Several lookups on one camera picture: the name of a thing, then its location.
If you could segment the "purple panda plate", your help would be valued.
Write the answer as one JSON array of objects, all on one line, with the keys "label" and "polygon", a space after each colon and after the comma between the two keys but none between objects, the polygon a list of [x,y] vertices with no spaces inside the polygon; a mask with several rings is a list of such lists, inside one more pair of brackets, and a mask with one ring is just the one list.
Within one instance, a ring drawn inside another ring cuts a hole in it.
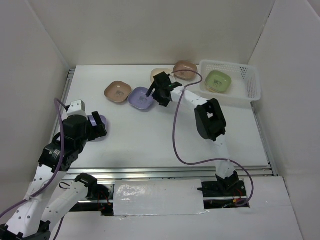
[{"label": "purple panda plate", "polygon": [[[107,131],[108,130],[108,123],[107,123],[107,119],[104,115],[100,115],[100,118],[101,118],[101,121],[102,123],[104,124],[104,127],[105,127],[105,130]],[[93,127],[95,127],[97,125],[94,117],[92,115],[88,115],[88,119],[90,120],[91,124]],[[104,139],[107,138],[107,135],[106,136],[102,136],[102,137],[99,137],[99,138],[96,138],[95,140],[93,140],[92,142],[95,143],[95,142],[101,142],[103,141]]]},{"label": "purple panda plate", "polygon": [[147,96],[147,92],[148,89],[146,87],[136,87],[128,96],[128,103],[141,111],[149,109],[154,103],[154,99],[151,96]]}]

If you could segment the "white taped cover panel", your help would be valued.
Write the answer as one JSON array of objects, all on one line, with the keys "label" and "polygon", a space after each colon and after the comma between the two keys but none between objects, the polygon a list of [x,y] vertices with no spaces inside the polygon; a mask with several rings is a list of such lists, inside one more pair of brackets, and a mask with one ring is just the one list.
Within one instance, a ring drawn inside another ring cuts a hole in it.
[{"label": "white taped cover panel", "polygon": [[205,212],[200,180],[117,181],[115,216],[184,216]]}]

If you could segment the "brown panda plate back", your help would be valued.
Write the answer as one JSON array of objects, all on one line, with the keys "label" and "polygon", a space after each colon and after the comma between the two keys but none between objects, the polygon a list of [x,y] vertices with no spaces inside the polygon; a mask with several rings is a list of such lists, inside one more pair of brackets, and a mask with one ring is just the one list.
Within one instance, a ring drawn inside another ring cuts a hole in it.
[{"label": "brown panda plate back", "polygon": [[178,61],[173,67],[174,77],[185,81],[192,81],[197,71],[197,65],[186,60]]}]

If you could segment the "cream panda plate back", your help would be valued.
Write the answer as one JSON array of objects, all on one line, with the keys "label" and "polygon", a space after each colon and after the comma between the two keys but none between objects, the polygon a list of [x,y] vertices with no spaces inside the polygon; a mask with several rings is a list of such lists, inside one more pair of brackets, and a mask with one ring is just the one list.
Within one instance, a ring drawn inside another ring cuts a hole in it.
[{"label": "cream panda plate back", "polygon": [[150,82],[153,83],[154,77],[162,72],[164,72],[168,75],[172,72],[172,70],[169,68],[155,68],[155,69],[153,69],[150,73]]}]

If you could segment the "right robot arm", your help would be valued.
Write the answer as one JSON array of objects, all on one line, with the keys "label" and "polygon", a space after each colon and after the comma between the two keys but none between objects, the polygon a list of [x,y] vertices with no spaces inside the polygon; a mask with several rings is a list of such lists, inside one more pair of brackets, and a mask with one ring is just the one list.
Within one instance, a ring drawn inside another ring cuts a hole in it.
[{"label": "right robot arm", "polygon": [[[230,160],[226,145],[227,122],[217,99],[206,99],[187,90],[187,87],[202,82],[203,77],[198,72],[195,72],[195,74],[200,77],[200,80],[183,86],[179,82],[171,82],[171,74],[162,71],[153,77],[153,82],[146,96],[151,96],[163,107],[167,107],[171,102],[176,103],[172,127],[172,146],[176,158],[187,166],[214,162],[215,176],[218,182],[217,189],[221,195],[229,196],[235,190],[235,185],[239,182],[239,176],[234,167],[236,162]],[[176,144],[176,126],[180,106],[185,106],[193,111],[198,134],[204,140],[212,141],[213,149],[217,152],[219,158],[186,162],[180,157]]]}]

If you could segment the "green panda plate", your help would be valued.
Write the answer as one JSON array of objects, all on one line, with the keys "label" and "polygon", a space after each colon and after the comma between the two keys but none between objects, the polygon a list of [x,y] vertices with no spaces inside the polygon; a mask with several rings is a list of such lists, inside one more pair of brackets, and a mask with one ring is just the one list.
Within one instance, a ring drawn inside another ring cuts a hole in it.
[{"label": "green panda plate", "polygon": [[207,75],[204,84],[211,92],[225,93],[232,84],[232,78],[224,72],[213,70]]}]

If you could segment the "white plastic basket bin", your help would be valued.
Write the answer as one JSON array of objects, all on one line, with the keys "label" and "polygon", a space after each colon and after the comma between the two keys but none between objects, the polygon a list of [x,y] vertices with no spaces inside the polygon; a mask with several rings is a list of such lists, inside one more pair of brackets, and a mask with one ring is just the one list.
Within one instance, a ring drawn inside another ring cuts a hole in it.
[{"label": "white plastic basket bin", "polygon": [[[198,70],[203,77],[203,81],[199,84],[202,93],[249,102],[261,99],[259,72],[253,66],[217,60],[201,60]],[[220,71],[231,77],[232,83],[226,92],[217,93],[206,88],[205,80],[211,71]]]}]

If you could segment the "brown panda plate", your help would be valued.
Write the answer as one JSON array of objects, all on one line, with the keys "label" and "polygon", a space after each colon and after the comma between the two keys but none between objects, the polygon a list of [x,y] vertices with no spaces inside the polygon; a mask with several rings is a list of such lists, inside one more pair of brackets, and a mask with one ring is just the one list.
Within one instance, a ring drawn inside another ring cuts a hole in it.
[{"label": "brown panda plate", "polygon": [[108,100],[119,104],[124,102],[131,92],[132,88],[127,83],[123,81],[114,81],[104,90],[104,96]]},{"label": "brown panda plate", "polygon": [[178,61],[173,67],[174,77],[185,81],[192,81],[197,71],[197,65],[186,60]]}]

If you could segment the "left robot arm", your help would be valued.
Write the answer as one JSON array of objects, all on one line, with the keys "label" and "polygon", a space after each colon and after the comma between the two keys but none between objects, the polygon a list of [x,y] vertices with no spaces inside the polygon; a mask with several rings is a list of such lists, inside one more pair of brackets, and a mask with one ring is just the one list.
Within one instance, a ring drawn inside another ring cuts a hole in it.
[{"label": "left robot arm", "polygon": [[32,183],[21,204],[15,204],[12,218],[0,226],[2,240],[48,240],[53,228],[82,198],[108,197],[109,190],[92,175],[79,174],[71,186],[53,203],[56,187],[83,152],[87,142],[107,135],[104,117],[71,114],[61,121],[57,133],[42,151]]}]

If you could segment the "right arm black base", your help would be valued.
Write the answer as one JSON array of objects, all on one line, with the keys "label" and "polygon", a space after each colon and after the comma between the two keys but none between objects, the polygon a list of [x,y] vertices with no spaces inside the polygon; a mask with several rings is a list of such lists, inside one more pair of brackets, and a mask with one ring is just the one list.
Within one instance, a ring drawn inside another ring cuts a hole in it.
[{"label": "right arm black base", "polygon": [[250,207],[245,182],[242,179],[230,188],[224,188],[218,180],[202,181],[197,190],[202,193],[205,210]]}]

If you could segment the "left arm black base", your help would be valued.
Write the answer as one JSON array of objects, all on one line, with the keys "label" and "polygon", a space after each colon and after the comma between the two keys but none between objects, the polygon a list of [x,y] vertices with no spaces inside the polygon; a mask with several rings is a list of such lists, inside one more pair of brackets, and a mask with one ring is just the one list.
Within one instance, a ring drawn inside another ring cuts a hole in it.
[{"label": "left arm black base", "polygon": [[74,182],[80,182],[87,188],[85,200],[79,200],[70,212],[99,212],[102,216],[112,217],[114,185],[109,187],[98,184],[98,180],[87,173],[79,174]]}]

